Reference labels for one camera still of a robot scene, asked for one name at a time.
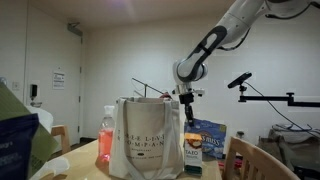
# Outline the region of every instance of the canvas tote bag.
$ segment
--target canvas tote bag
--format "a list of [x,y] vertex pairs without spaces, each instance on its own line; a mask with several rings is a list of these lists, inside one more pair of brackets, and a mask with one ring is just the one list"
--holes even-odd
[[120,98],[109,173],[123,179],[175,179],[183,169],[179,103]]

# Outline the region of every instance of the orange bottle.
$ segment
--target orange bottle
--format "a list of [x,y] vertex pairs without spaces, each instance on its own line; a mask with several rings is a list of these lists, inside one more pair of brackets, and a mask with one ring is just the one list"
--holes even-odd
[[105,117],[101,122],[99,130],[99,158],[102,161],[109,161],[115,127],[115,122],[112,118],[114,106],[104,106],[104,109]]

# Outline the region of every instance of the tote bag handle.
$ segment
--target tote bag handle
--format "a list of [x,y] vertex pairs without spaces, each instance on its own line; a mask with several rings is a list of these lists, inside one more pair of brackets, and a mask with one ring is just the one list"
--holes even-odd
[[[126,100],[125,99],[120,99],[120,103],[119,103],[119,115],[120,117],[118,117],[118,123],[119,123],[119,127],[121,129],[123,129],[121,131],[121,138],[125,137],[125,132],[124,132],[124,121],[126,119],[125,114],[124,114],[124,109],[125,109],[125,104],[126,104]],[[158,172],[156,172],[154,174],[153,177],[151,177],[150,179],[157,179],[161,173],[164,171],[165,167],[167,166],[168,160],[169,160],[169,152],[170,152],[170,144],[172,141],[172,137],[174,136],[173,133],[173,128],[172,128],[172,112],[171,112],[171,102],[170,101],[164,101],[164,106],[165,106],[165,122],[164,122],[164,146],[163,146],[163,158],[162,158],[162,165],[161,165],[161,169],[158,170]],[[123,140],[122,143],[120,143],[120,149],[122,151],[123,154],[123,160],[125,162],[125,164],[127,165],[128,171],[130,173],[130,175],[132,176],[133,179],[146,179],[138,170],[137,168],[131,164],[131,162],[128,160],[128,157],[125,153],[125,141]]]

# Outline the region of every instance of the ceiling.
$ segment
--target ceiling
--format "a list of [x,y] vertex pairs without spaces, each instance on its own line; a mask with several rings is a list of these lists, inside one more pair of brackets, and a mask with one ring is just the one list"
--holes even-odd
[[234,0],[30,0],[32,6],[85,29],[192,17],[223,15]]

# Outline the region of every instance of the blue package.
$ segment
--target blue package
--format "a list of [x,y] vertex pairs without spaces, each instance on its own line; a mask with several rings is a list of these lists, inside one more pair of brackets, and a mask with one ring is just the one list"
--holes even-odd
[[28,178],[31,141],[38,126],[37,114],[0,121],[0,179]]
[[207,120],[194,119],[194,126],[186,122],[184,132],[200,134],[202,137],[202,152],[209,156],[221,159],[223,156],[224,141],[227,126]]

